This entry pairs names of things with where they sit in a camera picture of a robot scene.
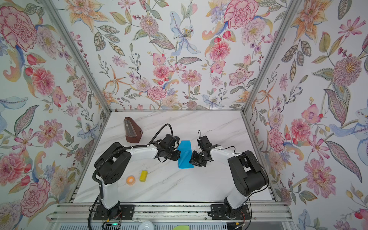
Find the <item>blue square paper sheet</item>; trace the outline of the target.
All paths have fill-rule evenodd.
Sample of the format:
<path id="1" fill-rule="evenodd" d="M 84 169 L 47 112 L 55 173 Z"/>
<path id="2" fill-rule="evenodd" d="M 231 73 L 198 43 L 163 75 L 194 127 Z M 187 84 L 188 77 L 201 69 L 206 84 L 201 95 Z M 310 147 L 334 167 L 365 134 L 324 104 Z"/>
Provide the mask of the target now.
<path id="1" fill-rule="evenodd" d="M 179 144 L 178 150 L 181 152 L 178 159 L 179 169 L 191 169 L 194 166 L 190 163 L 192 156 L 191 142 L 189 140 L 183 140 Z"/>

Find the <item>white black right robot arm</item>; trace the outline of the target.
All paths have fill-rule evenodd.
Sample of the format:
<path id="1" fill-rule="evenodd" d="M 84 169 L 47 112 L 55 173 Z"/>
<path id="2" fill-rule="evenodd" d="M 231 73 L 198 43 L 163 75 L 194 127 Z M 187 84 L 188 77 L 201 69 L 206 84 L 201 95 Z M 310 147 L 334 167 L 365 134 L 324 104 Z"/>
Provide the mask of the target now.
<path id="1" fill-rule="evenodd" d="M 268 175 L 252 151 L 237 153 L 235 147 L 212 144 L 206 136 L 198 138 L 197 142 L 200 151 L 193 151 L 191 165 L 206 167 L 209 162 L 220 162 L 230 169 L 235 188 L 224 199 L 228 208 L 239 209 L 251 195 L 268 187 Z"/>

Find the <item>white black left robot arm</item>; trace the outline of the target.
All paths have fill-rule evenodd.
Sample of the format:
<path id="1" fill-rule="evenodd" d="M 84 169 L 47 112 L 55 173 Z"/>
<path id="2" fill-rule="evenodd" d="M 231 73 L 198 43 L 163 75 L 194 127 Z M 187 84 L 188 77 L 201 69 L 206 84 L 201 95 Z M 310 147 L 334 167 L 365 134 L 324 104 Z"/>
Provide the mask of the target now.
<path id="1" fill-rule="evenodd" d="M 110 210 L 119 204 L 117 182 L 130 162 L 143 159 L 178 161 L 180 138 L 167 134 L 148 145 L 122 146 L 113 143 L 95 162 L 92 179 L 98 183 L 102 206 Z"/>

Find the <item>yellow cylinder block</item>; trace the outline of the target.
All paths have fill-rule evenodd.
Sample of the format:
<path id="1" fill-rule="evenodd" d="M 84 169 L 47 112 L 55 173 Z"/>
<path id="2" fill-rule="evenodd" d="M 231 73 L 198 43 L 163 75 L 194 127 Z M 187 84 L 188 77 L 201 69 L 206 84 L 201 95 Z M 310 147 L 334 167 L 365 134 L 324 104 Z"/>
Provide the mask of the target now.
<path id="1" fill-rule="evenodd" d="M 147 170 L 142 170 L 142 172 L 140 174 L 139 181 L 144 183 L 144 182 L 146 182 L 147 177 L 148 177 L 148 171 Z"/>

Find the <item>brown wooden metronome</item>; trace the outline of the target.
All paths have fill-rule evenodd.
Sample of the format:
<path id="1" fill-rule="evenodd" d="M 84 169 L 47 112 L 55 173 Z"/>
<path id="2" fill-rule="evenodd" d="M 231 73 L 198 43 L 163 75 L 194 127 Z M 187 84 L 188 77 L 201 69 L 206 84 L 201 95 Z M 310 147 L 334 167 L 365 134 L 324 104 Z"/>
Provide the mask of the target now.
<path id="1" fill-rule="evenodd" d="M 129 143 L 140 142 L 143 135 L 143 131 L 132 118 L 130 117 L 124 118 L 124 128 L 126 132 L 125 137 L 127 142 Z"/>

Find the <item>orange tape roll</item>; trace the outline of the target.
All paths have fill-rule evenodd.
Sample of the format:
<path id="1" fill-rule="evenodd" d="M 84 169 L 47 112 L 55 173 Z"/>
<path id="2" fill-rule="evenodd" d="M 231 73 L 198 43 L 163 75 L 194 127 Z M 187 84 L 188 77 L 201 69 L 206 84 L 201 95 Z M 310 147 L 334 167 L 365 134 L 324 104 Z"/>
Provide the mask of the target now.
<path id="1" fill-rule="evenodd" d="M 126 184 L 129 185 L 129 186 L 133 186 L 136 182 L 136 179 L 134 176 L 128 176 L 127 179 L 126 179 Z"/>

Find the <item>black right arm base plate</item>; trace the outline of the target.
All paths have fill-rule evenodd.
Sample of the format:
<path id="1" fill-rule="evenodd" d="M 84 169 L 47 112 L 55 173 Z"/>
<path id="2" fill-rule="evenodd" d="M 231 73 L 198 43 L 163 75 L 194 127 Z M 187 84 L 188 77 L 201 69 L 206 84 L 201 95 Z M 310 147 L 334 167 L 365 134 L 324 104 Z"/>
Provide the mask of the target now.
<path id="1" fill-rule="evenodd" d="M 225 204 L 212 204 L 208 216 L 212 220 L 250 220 L 251 212 L 247 205 L 232 209 Z"/>

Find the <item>green object below rail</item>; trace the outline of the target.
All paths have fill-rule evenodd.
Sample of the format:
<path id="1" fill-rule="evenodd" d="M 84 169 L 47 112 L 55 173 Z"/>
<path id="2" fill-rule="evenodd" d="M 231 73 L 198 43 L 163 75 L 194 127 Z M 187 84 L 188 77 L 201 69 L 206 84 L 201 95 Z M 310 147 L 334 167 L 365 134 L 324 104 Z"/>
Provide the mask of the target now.
<path id="1" fill-rule="evenodd" d="M 179 225 L 174 227 L 173 230 L 190 230 L 190 227 L 187 225 Z"/>

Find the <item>white round object below rail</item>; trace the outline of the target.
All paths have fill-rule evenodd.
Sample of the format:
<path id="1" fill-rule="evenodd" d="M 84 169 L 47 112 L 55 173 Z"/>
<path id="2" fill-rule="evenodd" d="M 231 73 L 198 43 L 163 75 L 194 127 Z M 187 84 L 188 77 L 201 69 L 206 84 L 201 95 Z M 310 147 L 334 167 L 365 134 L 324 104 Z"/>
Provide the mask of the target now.
<path id="1" fill-rule="evenodd" d="M 138 230 L 155 230 L 155 227 L 151 221 L 144 221 L 139 225 Z"/>

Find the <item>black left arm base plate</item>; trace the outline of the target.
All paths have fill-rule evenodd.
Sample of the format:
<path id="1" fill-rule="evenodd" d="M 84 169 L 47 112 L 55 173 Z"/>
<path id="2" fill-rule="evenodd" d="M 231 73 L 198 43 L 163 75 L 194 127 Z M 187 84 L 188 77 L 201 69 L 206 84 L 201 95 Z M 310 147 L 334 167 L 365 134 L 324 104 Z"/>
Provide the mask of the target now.
<path id="1" fill-rule="evenodd" d="M 134 205 L 117 204 L 111 209 L 98 205 L 93 220 L 132 220 L 134 209 Z"/>

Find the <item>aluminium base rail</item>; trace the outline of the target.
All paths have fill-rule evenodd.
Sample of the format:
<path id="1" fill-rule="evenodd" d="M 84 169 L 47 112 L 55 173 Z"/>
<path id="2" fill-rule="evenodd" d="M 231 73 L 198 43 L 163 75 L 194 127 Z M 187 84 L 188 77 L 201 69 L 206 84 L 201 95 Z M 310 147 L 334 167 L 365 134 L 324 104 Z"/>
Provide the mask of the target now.
<path id="1" fill-rule="evenodd" d="M 292 215 L 284 203 L 252 201 L 243 205 L 241 211 L 226 214 L 222 203 L 124 203 L 116 215 L 107 215 L 99 208 L 89 211 L 89 203 L 70 203 L 57 205 L 55 211 L 47 216 L 49 222 L 85 222 L 89 217 L 93 222 L 105 220 L 140 222 L 200 222 L 222 220 L 255 222 L 291 222 Z"/>

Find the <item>aluminium frame corner post right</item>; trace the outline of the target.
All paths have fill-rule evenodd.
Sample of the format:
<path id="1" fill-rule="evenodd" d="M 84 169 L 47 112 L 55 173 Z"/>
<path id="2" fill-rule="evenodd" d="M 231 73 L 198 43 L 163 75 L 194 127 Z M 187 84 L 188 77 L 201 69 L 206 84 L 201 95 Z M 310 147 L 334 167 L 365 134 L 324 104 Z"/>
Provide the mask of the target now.
<path id="1" fill-rule="evenodd" d="M 300 6 L 300 4 L 301 3 L 299 1 L 295 0 L 290 1 L 288 8 L 286 9 L 285 16 L 282 19 L 280 27 L 278 29 L 278 34 L 274 38 L 274 41 L 270 46 L 267 55 L 265 56 L 265 60 L 260 69 L 259 75 L 256 78 L 250 96 L 248 97 L 248 100 L 242 110 L 243 115 L 245 115 L 248 111 L 251 110 L 252 103 L 257 95 L 257 92 L 265 78 L 265 75 L 267 74 L 268 69 L 271 67 L 271 64 L 273 63 L 273 60 L 276 54 L 278 53 L 279 48 L 281 47 L 281 43 L 285 37 L 285 34 L 287 33 L 289 26 L 291 25 L 291 21 L 294 19 L 294 16 L 297 13 L 297 9 Z"/>

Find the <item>aluminium frame corner post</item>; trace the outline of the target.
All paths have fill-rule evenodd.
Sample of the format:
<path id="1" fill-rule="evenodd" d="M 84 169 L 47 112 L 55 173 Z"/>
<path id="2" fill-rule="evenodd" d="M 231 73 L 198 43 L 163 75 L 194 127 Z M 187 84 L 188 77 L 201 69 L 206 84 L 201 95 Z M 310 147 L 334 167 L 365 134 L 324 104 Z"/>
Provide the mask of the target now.
<path id="1" fill-rule="evenodd" d="M 55 5 L 53 4 L 52 1 L 49 1 L 49 0 L 41 1 L 41 4 L 45 8 L 45 11 L 49 14 L 51 21 L 56 24 L 55 25 L 56 29 L 60 32 L 61 37 L 65 41 L 68 48 L 71 50 L 71 54 L 75 62 L 81 68 L 92 90 L 94 90 L 95 95 L 97 99 L 99 100 L 100 106 L 107 112 L 108 115 L 110 115 L 112 112 L 111 107 L 108 105 L 105 97 L 103 96 L 102 91 L 99 89 L 98 84 L 92 72 L 90 71 L 84 58 L 80 54 L 78 46 L 72 39 L 72 36 L 70 35 L 70 32 L 68 31 L 66 25 L 64 24 L 61 16 L 59 15 Z"/>
<path id="2" fill-rule="evenodd" d="M 281 47 L 281 43 L 285 37 L 285 34 L 287 33 L 289 26 L 291 25 L 291 21 L 294 19 L 294 16 L 297 13 L 297 9 L 300 6 L 300 4 L 301 3 L 299 1 L 295 0 L 290 1 L 288 8 L 286 9 L 285 16 L 282 19 L 280 27 L 278 29 L 278 34 L 274 38 L 274 41 L 270 46 L 267 55 L 265 56 L 265 60 L 260 69 L 259 75 L 256 78 L 250 96 L 248 97 L 248 100 L 242 110 L 243 115 L 245 115 L 248 111 L 251 110 L 252 103 L 257 95 L 257 92 L 265 78 L 265 75 L 267 74 L 268 69 L 271 67 L 271 64 L 273 63 L 273 60 L 276 54 L 278 53 L 279 48 Z"/>

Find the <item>aluminium frame corner post left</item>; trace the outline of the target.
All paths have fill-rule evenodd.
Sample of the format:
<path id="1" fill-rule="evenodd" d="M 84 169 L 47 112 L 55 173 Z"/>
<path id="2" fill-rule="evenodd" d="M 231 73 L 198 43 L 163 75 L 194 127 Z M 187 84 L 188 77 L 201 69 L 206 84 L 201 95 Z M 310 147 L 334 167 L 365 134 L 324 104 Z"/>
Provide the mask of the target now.
<path id="1" fill-rule="evenodd" d="M 49 1 L 49 0 L 41 1 L 41 4 L 45 8 L 45 11 L 49 14 L 51 21 L 56 24 L 55 25 L 56 29 L 60 32 L 61 37 L 65 41 L 68 48 L 71 50 L 71 54 L 75 62 L 81 68 L 92 90 L 94 90 L 95 95 L 97 99 L 99 100 L 100 106 L 107 112 L 108 115 L 110 115 L 112 112 L 111 107 L 108 105 L 105 97 L 103 96 L 102 91 L 99 89 L 98 84 L 92 72 L 90 71 L 84 58 L 80 54 L 78 46 L 72 39 L 72 36 L 70 35 L 70 32 L 68 31 L 66 25 L 64 24 L 61 16 L 59 15 L 55 5 L 53 4 L 52 1 Z"/>

